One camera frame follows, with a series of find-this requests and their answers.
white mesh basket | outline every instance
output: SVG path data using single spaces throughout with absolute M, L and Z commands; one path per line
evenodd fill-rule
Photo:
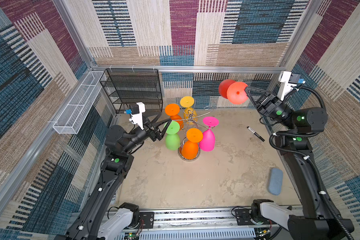
M 83 80 L 63 112 L 53 124 L 58 134 L 77 134 L 101 89 L 100 80 L 106 76 L 101 71 L 91 71 Z

tan mat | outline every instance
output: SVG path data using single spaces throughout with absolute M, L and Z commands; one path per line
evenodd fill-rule
M 300 204 L 278 153 L 269 145 L 269 134 L 259 123 L 256 110 L 215 109 L 208 116 L 220 121 L 212 130 L 216 137 L 213 151 L 202 151 L 198 159 L 186 162 L 176 151 L 165 147 L 164 139 L 146 140 L 134 153 L 116 205 L 130 202 L 140 208 L 248 206 L 253 199 L 271 199 L 280 205 Z M 128 118 L 123 114 L 119 121 L 126 131 L 133 127 Z M 262 142 L 247 126 L 266 141 Z M 284 173 L 278 196 L 267 190 L 272 167 Z

black wire rack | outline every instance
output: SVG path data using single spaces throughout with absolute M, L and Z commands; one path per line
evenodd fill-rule
M 129 104 L 142 102 L 146 112 L 163 109 L 158 70 L 109 68 L 104 71 L 106 81 L 100 81 L 116 113 L 124 112 Z

blue-gray whiteboard eraser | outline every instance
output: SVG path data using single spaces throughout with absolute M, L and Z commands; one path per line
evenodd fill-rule
M 281 186 L 283 185 L 283 171 L 278 168 L 272 168 L 269 176 L 268 191 L 273 195 L 281 193 Z

marker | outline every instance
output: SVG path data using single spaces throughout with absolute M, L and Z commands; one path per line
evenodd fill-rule
M 265 141 L 264 138 L 262 138 L 257 132 L 255 132 L 252 128 L 247 127 L 249 131 L 253 132 L 254 135 L 256 135 L 256 137 L 258 137 L 261 141 Z

